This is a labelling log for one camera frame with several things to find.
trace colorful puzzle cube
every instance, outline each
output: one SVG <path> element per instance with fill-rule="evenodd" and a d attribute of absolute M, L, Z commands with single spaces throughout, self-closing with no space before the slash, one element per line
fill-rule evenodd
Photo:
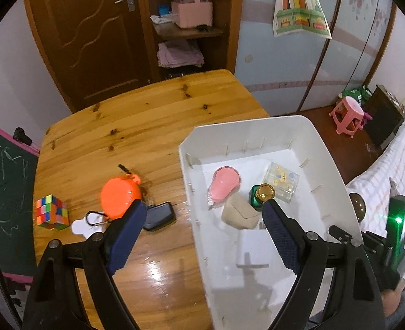
<path fill-rule="evenodd" d="M 49 230 L 63 230 L 69 226 L 66 204 L 53 195 L 36 201 L 36 223 Z"/>

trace striped bedsheet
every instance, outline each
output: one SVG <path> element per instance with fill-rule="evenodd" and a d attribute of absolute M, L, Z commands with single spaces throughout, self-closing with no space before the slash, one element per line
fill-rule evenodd
<path fill-rule="evenodd" d="M 399 193 L 405 196 L 405 121 L 383 155 L 366 172 L 346 185 L 348 193 L 360 194 L 366 203 L 366 216 L 360 229 L 382 237 L 386 237 L 389 177 L 397 183 Z"/>

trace bolt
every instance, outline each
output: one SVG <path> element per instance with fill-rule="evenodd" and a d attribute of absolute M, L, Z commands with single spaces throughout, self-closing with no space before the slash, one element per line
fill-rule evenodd
<path fill-rule="evenodd" d="M 92 236 L 92 240 L 94 242 L 101 241 L 103 239 L 103 233 L 102 232 L 95 232 Z"/>
<path fill-rule="evenodd" d="M 319 236 L 317 235 L 316 232 L 309 231 L 306 233 L 307 239 L 310 241 L 317 241 L 319 239 Z"/>
<path fill-rule="evenodd" d="M 58 239 L 53 239 L 50 241 L 50 248 L 57 248 L 59 246 L 60 241 Z"/>
<path fill-rule="evenodd" d="M 361 246 L 360 241 L 359 241 L 358 239 L 355 239 L 355 238 L 352 238 L 352 239 L 351 239 L 351 244 L 352 244 L 354 247 L 360 247 L 360 246 Z"/>

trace stool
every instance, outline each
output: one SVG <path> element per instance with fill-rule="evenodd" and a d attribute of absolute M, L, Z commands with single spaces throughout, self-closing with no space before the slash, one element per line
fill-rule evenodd
<path fill-rule="evenodd" d="M 361 129 L 364 114 L 357 101 L 348 96 L 340 100 L 329 116 L 332 116 L 337 125 L 337 134 L 345 133 L 353 137 L 357 129 Z M 338 120 L 337 115 L 341 115 L 342 121 Z"/>

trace brown wooden door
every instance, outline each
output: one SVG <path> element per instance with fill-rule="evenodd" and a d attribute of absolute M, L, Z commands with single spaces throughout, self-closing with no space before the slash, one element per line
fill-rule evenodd
<path fill-rule="evenodd" d="M 115 1 L 26 0 L 42 56 L 75 111 L 150 82 L 139 2 L 131 12 Z"/>

